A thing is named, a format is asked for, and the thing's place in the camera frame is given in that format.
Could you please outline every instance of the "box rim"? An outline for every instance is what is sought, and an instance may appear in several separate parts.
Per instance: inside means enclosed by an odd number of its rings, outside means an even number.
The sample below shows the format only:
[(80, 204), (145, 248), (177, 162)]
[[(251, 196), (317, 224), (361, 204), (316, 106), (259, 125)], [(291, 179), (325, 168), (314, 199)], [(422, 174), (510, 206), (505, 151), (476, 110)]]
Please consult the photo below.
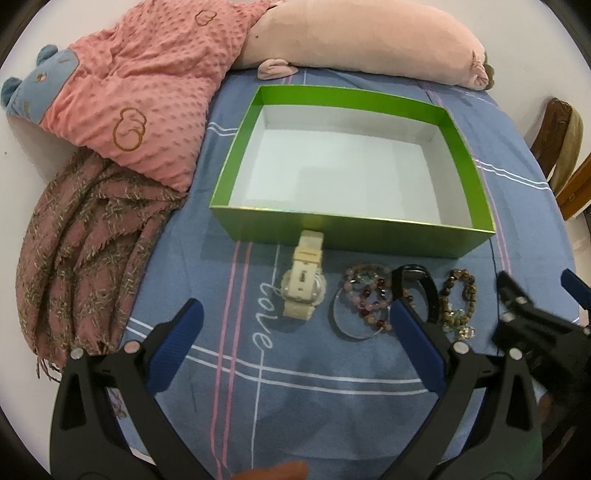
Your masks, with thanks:
[[(311, 95), (316, 96), (316, 98), (315, 98), (316, 103), (310, 103), (310, 102), (303, 102), (302, 103), (302, 101), (294, 100), (294, 97), (297, 97), (298, 95), (301, 96), (301, 94), (298, 94), (298, 90), (299, 90), (299, 92), (304, 92), (304, 94), (307, 94), (308, 97), (310, 97)], [(347, 102), (353, 103), (352, 99), (354, 99), (354, 98), (359, 99), (361, 96), (363, 96), (365, 100), (367, 100), (368, 98), (372, 99), (372, 97), (373, 97), (372, 100), (388, 99), (390, 102), (390, 105), (385, 107), (383, 103), (378, 103), (376, 101), (374, 101), (373, 104), (370, 105), (373, 108), (367, 108), (367, 104), (363, 103), (363, 102), (361, 102), (359, 104), (359, 106), (355, 106), (355, 105), (343, 106), (342, 103), (336, 104), (335, 97), (342, 94), (343, 91), (347, 91), (347, 95), (349, 96), (349, 98), (346, 99)], [(328, 96), (325, 95), (321, 99), (319, 99), (319, 93), (322, 93), (322, 92), (324, 92), (324, 93), (339, 92), (339, 94), (334, 95), (332, 98), (330, 98), (331, 97), (330, 95), (328, 95)], [(349, 109), (370, 111), (370, 112), (376, 112), (376, 113), (385, 113), (387, 115), (394, 115), (393, 113), (391, 113), (391, 103), (392, 102), (397, 102), (397, 103), (399, 103), (399, 105), (401, 103), (402, 104), (406, 103), (409, 106), (410, 105), (416, 106), (418, 104), (431, 112), (438, 113), (438, 115), (436, 115), (436, 114), (431, 115), (430, 116), (431, 120), (425, 119), (425, 117), (417, 118), (417, 115), (409, 116), (409, 115), (404, 115), (404, 114), (395, 114), (395, 116), (401, 116), (404, 118), (411, 118), (411, 119), (415, 119), (415, 120), (418, 120), (418, 121), (421, 121), (424, 123), (432, 124), (432, 125), (435, 125), (440, 130), (440, 132), (446, 142), (447, 147), (450, 149), (450, 152), (452, 154), (452, 159), (454, 161), (454, 165), (457, 170), (457, 174), (460, 177), (462, 189), (463, 189), (464, 195), (466, 197), (466, 203), (467, 203), (467, 206), (468, 206), (468, 209), (470, 212), (470, 220), (472, 221), (472, 225), (473, 225), (472, 227), (447, 225), (447, 224), (443, 224), (443, 223), (417, 222), (415, 220), (405, 220), (405, 219), (383, 219), (383, 218), (373, 218), (373, 217), (336, 215), (336, 214), (319, 213), (319, 212), (291, 212), (291, 211), (286, 212), (284, 210), (270, 209), (270, 208), (246, 207), (246, 206), (236, 207), (236, 206), (229, 205), (230, 198), (231, 198), (234, 186), (236, 184), (236, 179), (238, 178), (238, 172), (239, 172), (240, 166), (242, 164), (242, 157), (244, 154), (244, 150), (246, 148), (246, 145), (248, 145), (248, 142), (251, 138), (254, 123), (256, 122), (258, 117), (260, 116), (261, 111), (265, 105), (331, 106), (331, 107), (349, 108)], [(252, 125), (247, 130), (244, 127), (246, 124), (249, 124), (249, 123), (252, 123)], [(243, 144), (243, 145), (241, 145), (242, 151), (240, 153), (236, 149), (237, 144)], [(463, 158), (463, 159), (458, 158), (458, 157), (466, 157), (466, 156), (469, 158), (469, 161), (467, 158)], [(463, 173), (461, 174), (460, 168), (458, 166), (458, 162), (462, 161), (462, 160), (463, 160), (463, 162), (461, 165), (461, 169), (463, 170)], [(230, 165), (232, 161), (236, 162), (236, 165), (232, 165), (232, 167), (234, 167), (233, 168), (234, 172), (229, 172), (227, 170), (227, 168), (228, 168), (228, 165)], [(474, 181), (477, 181), (477, 185), (478, 185), (478, 189), (476, 191), (474, 191), (474, 189), (473, 189), (473, 182)], [(228, 154), (226, 155), (224, 164), (223, 164), (220, 174), (217, 178), (217, 182), (216, 182), (215, 188), (213, 190), (209, 206), (211, 209), (224, 208), (224, 209), (233, 209), (233, 210), (258, 210), (258, 211), (262, 211), (262, 212), (268, 211), (268, 212), (278, 212), (278, 213), (290, 213), (290, 214), (295, 214), (295, 215), (318, 215), (318, 216), (330, 216), (330, 217), (352, 218), (352, 219), (353, 218), (373, 219), (373, 220), (380, 220), (380, 221), (386, 221), (386, 222), (412, 223), (414, 225), (440, 226), (442, 228), (452, 228), (452, 229), (463, 230), (463, 231), (478, 231), (478, 232), (486, 232), (486, 233), (496, 233), (495, 222), (492, 217), (491, 208), (490, 208), (490, 205), (487, 201), (487, 198), (486, 198), (486, 195), (484, 192), (484, 188), (483, 188), (483, 184), (480, 179), (480, 175), (478, 175), (478, 171), (476, 169), (476, 166), (474, 165), (472, 155), (470, 154), (470, 152), (468, 151), (468, 149), (466, 147), (466, 144), (465, 144), (465, 142), (462, 138), (462, 135), (459, 131), (459, 128), (457, 127), (453, 118), (451, 117), (451, 115), (449, 114), (449, 112), (446, 109), (442, 108), (441, 106), (433, 105), (432, 103), (422, 102), (420, 100), (410, 99), (410, 98), (406, 98), (406, 97), (402, 97), (402, 96), (398, 96), (398, 95), (392, 95), (389, 93), (382, 93), (382, 92), (374, 92), (371, 90), (351, 89), (351, 88), (347, 88), (347, 87), (333, 87), (333, 86), (322, 86), (322, 85), (261, 85), (261, 86), (259, 86), (259, 88), (256, 90), (254, 97), (251, 100), (251, 103), (249, 104), (249, 106), (246, 110), (246, 114), (243, 116), (241, 123), (238, 126), (238, 130), (236, 131), (236, 136), (234, 137), (234, 139), (230, 145), (230, 149), (228, 151)], [(475, 223), (477, 225), (484, 224), (484, 228), (482, 226), (474, 227)]]

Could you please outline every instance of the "black watch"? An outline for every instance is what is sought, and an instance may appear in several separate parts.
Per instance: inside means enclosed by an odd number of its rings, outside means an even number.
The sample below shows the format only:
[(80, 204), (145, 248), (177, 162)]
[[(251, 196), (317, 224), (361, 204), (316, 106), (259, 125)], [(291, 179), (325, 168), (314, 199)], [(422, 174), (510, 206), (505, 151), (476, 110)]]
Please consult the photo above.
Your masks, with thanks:
[(404, 281), (417, 281), (421, 284), (427, 297), (427, 321), (429, 323), (440, 322), (439, 292), (435, 286), (433, 277), (422, 265), (408, 264), (392, 271), (392, 301), (403, 298)]

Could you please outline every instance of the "green box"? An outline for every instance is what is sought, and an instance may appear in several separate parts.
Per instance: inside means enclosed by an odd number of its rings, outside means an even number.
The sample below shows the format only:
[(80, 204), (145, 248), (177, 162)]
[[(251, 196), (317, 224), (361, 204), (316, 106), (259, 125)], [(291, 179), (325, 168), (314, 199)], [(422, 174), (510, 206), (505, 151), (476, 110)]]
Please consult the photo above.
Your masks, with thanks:
[(447, 111), (340, 87), (261, 86), (210, 207), (234, 240), (459, 258), (495, 233)]

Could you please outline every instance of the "screw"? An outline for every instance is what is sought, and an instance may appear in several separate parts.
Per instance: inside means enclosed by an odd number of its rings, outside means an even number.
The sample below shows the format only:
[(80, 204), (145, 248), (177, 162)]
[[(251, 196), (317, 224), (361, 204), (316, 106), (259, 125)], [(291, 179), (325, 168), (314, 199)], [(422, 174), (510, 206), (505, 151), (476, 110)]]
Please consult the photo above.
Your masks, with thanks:
[(453, 344), (453, 350), (460, 355), (466, 355), (470, 351), (470, 347), (466, 342), (456, 342)]
[(78, 360), (80, 358), (82, 358), (84, 356), (84, 350), (82, 348), (74, 348), (71, 352), (70, 352), (70, 356), (74, 359), (74, 360)]
[(137, 353), (139, 352), (140, 343), (137, 340), (130, 340), (123, 346), (125, 353)]
[(521, 360), (523, 358), (523, 353), (521, 353), (521, 350), (519, 350), (518, 348), (512, 348), (511, 350), (509, 350), (509, 356), (513, 360)]

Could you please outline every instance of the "pink textured blanket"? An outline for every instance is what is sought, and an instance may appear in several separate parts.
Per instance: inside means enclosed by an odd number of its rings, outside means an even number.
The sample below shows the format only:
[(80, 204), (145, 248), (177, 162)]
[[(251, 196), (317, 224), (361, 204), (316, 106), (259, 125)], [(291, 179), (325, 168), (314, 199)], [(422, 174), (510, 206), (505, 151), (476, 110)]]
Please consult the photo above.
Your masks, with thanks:
[(144, 0), (70, 45), (79, 65), (40, 125), (186, 191), (209, 102), (270, 3)]

